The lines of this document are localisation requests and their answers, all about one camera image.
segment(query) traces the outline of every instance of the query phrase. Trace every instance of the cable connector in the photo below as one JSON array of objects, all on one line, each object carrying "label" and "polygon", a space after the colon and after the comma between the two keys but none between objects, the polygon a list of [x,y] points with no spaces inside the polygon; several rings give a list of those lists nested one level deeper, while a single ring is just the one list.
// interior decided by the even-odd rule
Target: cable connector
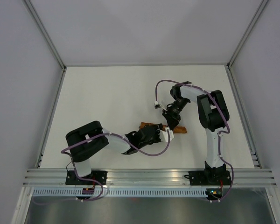
[{"label": "cable connector", "polygon": [[161,104],[160,104],[158,101],[155,101],[155,102],[154,102],[154,108],[155,108],[155,109],[161,108]]}]

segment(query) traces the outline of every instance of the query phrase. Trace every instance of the gray wall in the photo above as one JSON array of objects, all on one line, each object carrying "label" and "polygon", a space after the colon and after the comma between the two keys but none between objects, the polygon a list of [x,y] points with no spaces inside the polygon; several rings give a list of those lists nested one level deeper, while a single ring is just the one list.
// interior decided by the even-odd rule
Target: gray wall
[{"label": "gray wall", "polygon": [[280,188],[280,0],[270,1],[233,70],[258,153]]},{"label": "gray wall", "polygon": [[0,224],[11,221],[61,68],[21,0],[0,0]]},{"label": "gray wall", "polygon": [[64,63],[226,63],[261,0],[31,0]]}]

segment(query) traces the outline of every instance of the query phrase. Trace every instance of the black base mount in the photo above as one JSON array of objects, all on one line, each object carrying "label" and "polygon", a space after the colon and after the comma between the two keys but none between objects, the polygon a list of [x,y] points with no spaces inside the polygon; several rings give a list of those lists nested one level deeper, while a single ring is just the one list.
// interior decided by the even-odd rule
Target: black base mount
[{"label": "black base mount", "polygon": [[[94,180],[100,182],[102,185],[106,185],[107,171],[93,170],[91,172],[91,174],[89,174],[83,178],[94,179]],[[65,185],[93,185],[93,184],[94,183],[92,181],[79,180],[76,177],[75,172],[73,170],[70,170],[67,172]]]},{"label": "black base mount", "polygon": [[229,171],[226,170],[226,164],[218,168],[211,168],[205,163],[204,170],[189,171],[186,178],[190,180],[191,186],[231,185],[231,177]]}]

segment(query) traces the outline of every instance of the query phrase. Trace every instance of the glass panel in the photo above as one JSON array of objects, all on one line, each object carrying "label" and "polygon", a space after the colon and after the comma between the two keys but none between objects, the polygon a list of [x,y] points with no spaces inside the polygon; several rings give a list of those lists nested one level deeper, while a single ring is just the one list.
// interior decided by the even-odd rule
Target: glass panel
[{"label": "glass panel", "polygon": [[[64,197],[36,197],[50,203]],[[233,189],[220,203],[199,198],[104,197],[30,204],[26,224],[274,224],[264,189]]]}]

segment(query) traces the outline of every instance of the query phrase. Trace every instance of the small object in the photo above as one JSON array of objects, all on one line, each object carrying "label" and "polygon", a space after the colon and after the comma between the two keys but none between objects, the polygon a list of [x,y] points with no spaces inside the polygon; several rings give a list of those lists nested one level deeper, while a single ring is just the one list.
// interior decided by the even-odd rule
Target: small object
[{"label": "small object", "polygon": [[217,189],[207,189],[206,190],[206,199],[210,200],[210,201],[214,201],[214,200],[221,200],[221,198],[223,197],[223,193]]},{"label": "small object", "polygon": [[[139,128],[143,128],[145,126],[152,126],[152,125],[156,125],[156,124],[141,122]],[[163,125],[162,131],[164,131],[166,127],[168,127],[168,126]],[[174,134],[177,134],[177,133],[186,134],[187,132],[188,132],[187,129],[183,126],[177,126],[173,129]]]},{"label": "small object", "polygon": [[155,103],[154,103],[154,108],[155,108],[155,109],[161,108],[161,104],[160,104],[158,101],[155,101]]}]

